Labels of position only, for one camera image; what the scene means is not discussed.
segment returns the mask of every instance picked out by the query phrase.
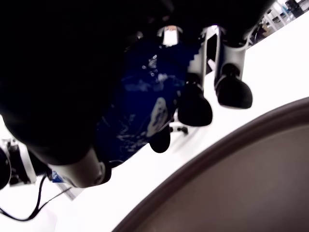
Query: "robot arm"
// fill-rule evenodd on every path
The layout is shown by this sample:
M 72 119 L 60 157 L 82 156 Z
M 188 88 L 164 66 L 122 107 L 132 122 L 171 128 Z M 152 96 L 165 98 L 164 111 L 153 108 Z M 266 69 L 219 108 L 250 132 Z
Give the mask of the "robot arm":
M 218 101 L 225 106 L 248 108 L 251 92 L 241 82 L 246 37 L 272 3 L 5 3 L 11 20 L 4 33 L 2 54 L 6 58 L 0 78 L 0 113 L 13 136 L 31 151 L 29 158 L 36 174 L 35 162 L 44 167 L 43 171 L 56 170 L 76 187 L 105 183 L 111 168 L 104 157 L 98 159 L 96 154 L 95 127 L 107 112 L 124 72 L 123 51 L 130 44 L 129 38 L 142 31 L 145 39 L 155 40 L 161 27 L 176 25 L 183 30 L 183 44 L 194 44 L 200 43 L 203 28 L 219 25 L 214 84 Z M 239 92 L 246 92 L 245 102 Z M 1 178 L 7 181 L 15 165 L 9 152 L 13 145 L 2 143 Z

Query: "wire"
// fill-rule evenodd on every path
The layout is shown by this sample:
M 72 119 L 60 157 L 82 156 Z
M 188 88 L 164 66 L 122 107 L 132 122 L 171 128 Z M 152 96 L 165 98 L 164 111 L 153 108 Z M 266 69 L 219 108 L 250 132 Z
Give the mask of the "wire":
M 28 218 L 25 219 L 19 219 L 19 218 L 15 218 L 13 216 L 11 216 L 10 214 L 8 214 L 7 212 L 5 212 L 3 209 L 0 208 L 0 214 L 3 214 L 5 216 L 7 216 L 8 218 L 14 219 L 16 221 L 30 221 L 32 219 L 34 219 L 38 213 L 43 209 L 44 206 L 47 205 L 47 203 L 49 203 L 51 200 L 55 199 L 56 197 L 60 196 L 61 194 L 69 191 L 72 187 L 67 188 L 66 190 L 62 191 L 61 193 L 59 193 L 58 195 L 56 195 L 55 197 L 53 197 L 52 199 L 50 199 L 49 201 L 45 202 L 41 207 L 40 206 L 40 202 L 41 202 L 41 194 L 42 194 L 42 187 L 43 187 L 43 182 L 46 179 L 47 176 L 44 176 L 40 182 L 40 186 L 39 186 L 39 194 L 38 194 L 38 200 L 37 200 L 37 204 L 33 210 L 33 212 L 30 214 L 30 216 Z

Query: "brown rim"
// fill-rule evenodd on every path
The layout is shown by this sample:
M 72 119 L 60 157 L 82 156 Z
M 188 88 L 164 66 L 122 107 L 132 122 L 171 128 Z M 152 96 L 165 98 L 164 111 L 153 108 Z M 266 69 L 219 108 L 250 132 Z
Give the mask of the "brown rim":
M 272 110 L 219 140 L 187 162 L 143 199 L 113 230 L 132 232 L 186 183 L 222 159 L 264 137 L 309 123 L 309 98 Z

